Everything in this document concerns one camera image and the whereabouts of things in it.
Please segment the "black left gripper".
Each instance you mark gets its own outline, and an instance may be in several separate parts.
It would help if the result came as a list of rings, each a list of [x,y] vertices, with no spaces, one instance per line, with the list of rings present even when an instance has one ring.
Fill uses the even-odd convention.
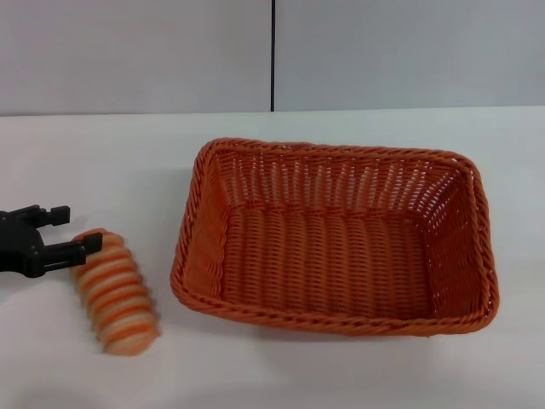
[[[39,278],[47,272],[86,263],[102,249],[102,233],[92,233],[55,245],[45,245],[38,228],[70,222],[70,207],[44,209],[35,204],[1,212],[1,271]]]

